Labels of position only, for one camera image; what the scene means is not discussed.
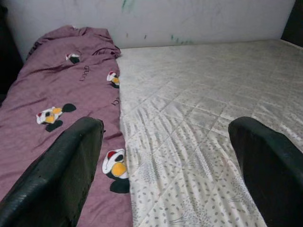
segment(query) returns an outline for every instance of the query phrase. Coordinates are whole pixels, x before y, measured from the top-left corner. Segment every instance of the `wrinkled fabric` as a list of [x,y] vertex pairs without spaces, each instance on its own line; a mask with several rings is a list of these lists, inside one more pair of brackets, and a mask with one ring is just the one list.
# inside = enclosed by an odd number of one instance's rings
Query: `wrinkled fabric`
[[[66,59],[70,54],[79,56],[79,62]],[[106,132],[78,226],[132,226],[129,193],[111,192],[113,180],[102,172],[106,153],[125,148],[119,90],[107,81],[109,72],[119,74],[119,55],[106,29],[65,26],[38,39],[0,109],[0,198],[62,131],[90,116],[101,119]],[[60,115],[60,127],[47,132],[45,125],[36,123],[36,114],[65,104],[76,110]]]
[[266,226],[228,124],[252,116],[303,150],[303,52],[281,41],[122,50],[135,227]]

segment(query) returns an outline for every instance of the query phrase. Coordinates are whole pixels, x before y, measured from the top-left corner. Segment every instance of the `cartoon print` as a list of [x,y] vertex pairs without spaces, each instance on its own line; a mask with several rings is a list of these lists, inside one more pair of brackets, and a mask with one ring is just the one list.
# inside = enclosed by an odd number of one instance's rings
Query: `cartoon print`
[[119,78],[118,78],[117,74],[116,74],[114,71],[110,71],[110,72],[108,73],[106,80],[112,82],[111,85],[112,85],[114,88],[119,88],[119,86],[120,86],[120,81],[119,81]]
[[67,53],[65,55],[65,59],[67,61],[70,60],[73,64],[80,62],[79,57],[80,57],[80,55],[75,54],[75,53]]
[[38,124],[47,124],[45,130],[51,132],[63,124],[62,121],[58,120],[62,113],[68,113],[74,110],[76,110],[76,107],[70,103],[65,104],[63,108],[53,106],[38,113],[36,115],[36,121]]
[[102,164],[102,172],[115,181],[110,185],[110,191],[115,193],[129,193],[129,180],[124,164],[125,150],[110,150]]

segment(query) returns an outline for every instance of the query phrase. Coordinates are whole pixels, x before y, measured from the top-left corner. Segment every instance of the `quilted mattress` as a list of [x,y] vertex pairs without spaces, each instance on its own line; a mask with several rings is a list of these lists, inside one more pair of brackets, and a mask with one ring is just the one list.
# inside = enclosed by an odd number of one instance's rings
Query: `quilted mattress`
[[228,124],[252,116],[303,150],[303,51],[282,41],[122,50],[135,227],[266,226]]

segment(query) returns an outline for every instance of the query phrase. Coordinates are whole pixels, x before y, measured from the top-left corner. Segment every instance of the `black furniture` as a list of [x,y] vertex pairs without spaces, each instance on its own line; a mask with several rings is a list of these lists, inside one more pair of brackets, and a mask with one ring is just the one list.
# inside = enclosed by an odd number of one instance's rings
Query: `black furniture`
[[7,8],[0,5],[0,104],[23,66],[9,28],[5,23],[7,12]]
[[296,0],[282,38],[303,47],[303,0]]

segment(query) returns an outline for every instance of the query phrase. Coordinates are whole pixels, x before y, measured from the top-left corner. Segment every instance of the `purple bedsheet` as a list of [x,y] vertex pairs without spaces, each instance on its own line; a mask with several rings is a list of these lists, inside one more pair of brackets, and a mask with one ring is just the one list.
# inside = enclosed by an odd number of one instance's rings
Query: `purple bedsheet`
[[[80,62],[68,59],[71,54],[78,55]],[[109,151],[125,149],[119,129],[119,89],[107,81],[109,72],[119,75],[119,55],[106,29],[64,26],[35,43],[0,108],[0,199],[63,130],[90,116],[103,120],[106,132],[78,226],[132,226],[130,194],[110,191],[114,180],[102,171]],[[63,111],[58,119],[60,127],[48,132],[47,125],[36,122],[36,114],[65,104],[74,105],[76,110]]]

